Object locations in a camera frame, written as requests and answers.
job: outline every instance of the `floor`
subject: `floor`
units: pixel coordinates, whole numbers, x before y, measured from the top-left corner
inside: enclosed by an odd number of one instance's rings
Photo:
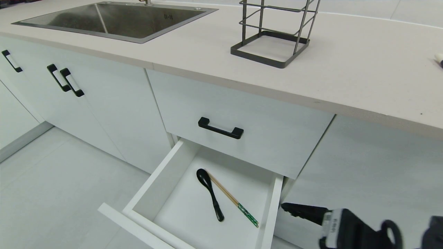
[[[149,174],[52,128],[0,163],[0,248],[147,249],[97,211],[123,210]],[[272,249],[297,249],[274,237]]]

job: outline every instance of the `sink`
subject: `sink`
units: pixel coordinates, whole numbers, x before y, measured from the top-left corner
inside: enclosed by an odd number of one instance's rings
[[[216,10],[163,4],[100,2],[12,24],[145,43]]]

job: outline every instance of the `sticker label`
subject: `sticker label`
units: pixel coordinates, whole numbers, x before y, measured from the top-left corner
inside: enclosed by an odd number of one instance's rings
[[[326,247],[337,248],[338,232],[340,230],[340,222],[342,220],[343,209],[335,209],[332,211],[329,221],[329,229],[327,231]]]
[[[326,237],[328,235],[328,231],[329,231],[329,221],[331,220],[331,214],[332,212],[326,212],[325,215],[323,216],[323,222],[322,222],[322,236],[320,237]]]

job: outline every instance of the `drawer handle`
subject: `drawer handle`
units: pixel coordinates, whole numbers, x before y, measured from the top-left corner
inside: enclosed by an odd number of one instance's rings
[[[23,69],[22,69],[21,67],[19,67],[19,66],[18,66],[18,67],[15,67],[15,66],[12,64],[11,60],[9,60],[8,56],[10,56],[11,53],[9,53],[8,50],[2,51],[1,53],[3,54],[3,56],[6,58],[6,60],[9,62],[9,64],[12,66],[12,68],[13,68],[17,73],[23,71]]]
[[[71,88],[69,87],[69,85],[64,85],[62,86],[60,84],[60,82],[58,81],[58,79],[55,77],[54,72],[57,71],[57,67],[54,64],[50,64],[49,66],[46,67],[48,69],[48,71],[50,72],[50,74],[52,75],[52,77],[54,78],[54,80],[57,82],[58,86],[63,90],[63,92],[67,92],[69,90],[71,90]]]
[[[200,118],[200,120],[198,121],[198,125],[200,127],[204,128],[204,129],[207,129],[207,130],[210,130],[210,131],[213,131],[213,132],[217,132],[217,133],[220,133],[222,135],[229,136],[229,137],[232,137],[232,138],[235,138],[235,139],[240,139],[241,135],[243,135],[243,132],[244,132],[243,129],[240,129],[240,128],[237,128],[237,127],[235,127],[234,130],[232,130],[232,132],[227,132],[227,131],[220,130],[218,128],[209,126],[209,118],[205,118],[205,117],[201,117]]]
[[[67,68],[63,68],[62,70],[60,70],[60,74],[63,76],[63,79],[65,79],[66,83],[68,83],[68,85],[69,85],[69,88],[72,89],[72,91],[74,92],[74,94],[75,94],[77,97],[81,97],[81,96],[85,95],[85,93],[84,93],[81,89],[78,89],[78,90],[76,91],[76,90],[74,89],[74,87],[72,87],[71,83],[69,83],[69,80],[67,79],[67,77],[68,77],[69,75],[71,75],[71,72],[69,71],[69,69],[67,69]]]

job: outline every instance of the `dish rack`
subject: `dish rack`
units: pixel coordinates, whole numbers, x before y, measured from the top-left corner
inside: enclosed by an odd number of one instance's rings
[[[314,1],[317,1],[317,5],[315,7],[315,10],[309,10],[309,6]],[[309,42],[310,42],[309,37],[311,36],[312,27],[314,26],[315,17],[317,16],[317,13],[319,10],[320,0],[306,0],[306,5],[304,5],[300,9],[265,5],[264,2],[265,2],[265,0],[261,0],[261,4],[252,4],[252,3],[248,3],[248,0],[240,1],[239,4],[243,5],[243,19],[239,22],[239,24],[243,26],[242,27],[242,40],[240,43],[237,43],[231,47],[231,54],[236,55],[236,56],[240,56],[240,57],[243,57],[243,58],[246,58],[249,60],[253,60],[253,61],[256,61],[259,63],[263,63],[263,64],[266,64],[269,66],[274,66],[274,67],[278,67],[278,68],[285,68],[299,54],[301,54],[301,52],[303,52],[303,50],[305,50],[307,48],[307,46],[309,45]],[[248,6],[259,7],[259,9],[247,16],[247,7]],[[300,23],[300,28],[298,29],[297,32],[291,34],[291,33],[286,33],[286,32],[263,27],[263,13],[264,13],[264,9],[266,9],[266,8],[281,10],[281,11],[288,11],[288,12],[297,12],[297,13],[303,12],[303,17],[302,17],[302,20]],[[246,20],[257,13],[260,13],[259,25],[257,26],[257,25],[247,24]],[[307,13],[314,13],[314,15],[306,21]],[[303,38],[303,37],[301,37],[302,30],[308,23],[311,23],[311,27],[309,29],[309,34],[306,38]],[[249,37],[249,38],[246,38],[246,27],[257,28],[258,33]],[[282,61],[262,57],[262,56],[259,56],[256,54],[251,54],[251,53],[239,50],[243,46],[257,40],[258,38],[260,38],[264,35],[295,42],[295,48],[294,48],[294,52],[292,53],[292,56],[290,58],[288,58],[286,61],[282,62]]]

